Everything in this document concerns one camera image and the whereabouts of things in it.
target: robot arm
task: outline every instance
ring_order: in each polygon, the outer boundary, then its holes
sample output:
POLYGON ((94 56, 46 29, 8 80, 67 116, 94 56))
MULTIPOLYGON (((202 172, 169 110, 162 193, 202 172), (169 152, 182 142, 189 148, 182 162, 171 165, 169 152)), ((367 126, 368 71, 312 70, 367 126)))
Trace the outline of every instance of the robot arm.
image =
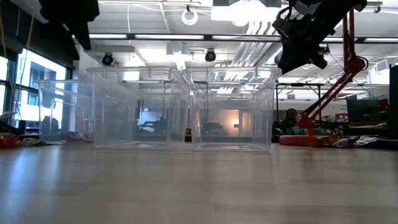
POLYGON ((290 0, 272 25, 282 36, 282 73, 308 63, 324 69, 327 62, 319 45, 352 8, 362 11, 366 5, 366 0, 290 0), (290 19, 293 7, 304 15, 300 20, 290 19), (281 18, 286 11, 287 17, 281 18))

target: transparent plastic container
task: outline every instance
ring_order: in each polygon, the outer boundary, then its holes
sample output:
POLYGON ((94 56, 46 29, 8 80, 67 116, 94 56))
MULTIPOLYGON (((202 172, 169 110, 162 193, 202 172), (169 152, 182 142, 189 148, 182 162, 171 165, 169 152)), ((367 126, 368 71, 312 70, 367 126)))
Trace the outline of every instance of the transparent plastic container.
POLYGON ((86 70, 93 82, 94 147, 171 149, 185 142, 189 85, 170 67, 86 70))
POLYGON ((193 68, 190 122, 198 150, 251 151, 271 148, 275 67, 193 68))
POLYGON ((92 142, 91 82, 36 82, 39 84, 40 139, 92 142))

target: camera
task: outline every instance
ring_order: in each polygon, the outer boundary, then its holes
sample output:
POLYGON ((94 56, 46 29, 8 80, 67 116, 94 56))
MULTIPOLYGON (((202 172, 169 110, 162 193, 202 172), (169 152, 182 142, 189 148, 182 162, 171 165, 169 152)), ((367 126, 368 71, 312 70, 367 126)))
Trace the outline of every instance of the camera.
POLYGON ((102 64, 105 66, 111 66, 113 61, 112 53, 105 53, 105 56, 102 58, 102 64))
POLYGON ((207 62, 214 62, 216 60, 216 53, 214 53, 214 50, 207 50, 205 60, 207 62))

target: wooden table surface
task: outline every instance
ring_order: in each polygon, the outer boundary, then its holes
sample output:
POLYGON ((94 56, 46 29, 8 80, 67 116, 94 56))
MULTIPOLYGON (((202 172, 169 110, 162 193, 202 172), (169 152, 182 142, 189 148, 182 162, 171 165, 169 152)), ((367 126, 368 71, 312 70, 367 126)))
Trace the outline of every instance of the wooden table surface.
POLYGON ((0 149, 0 223, 398 223, 398 152, 0 149))

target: computer monitor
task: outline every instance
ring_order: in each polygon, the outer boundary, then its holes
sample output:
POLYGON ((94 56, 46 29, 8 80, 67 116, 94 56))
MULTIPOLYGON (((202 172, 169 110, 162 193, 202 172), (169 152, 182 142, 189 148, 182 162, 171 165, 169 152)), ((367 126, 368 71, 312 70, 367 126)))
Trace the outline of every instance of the computer monitor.
POLYGON ((347 100, 350 123, 385 122, 379 100, 347 100))

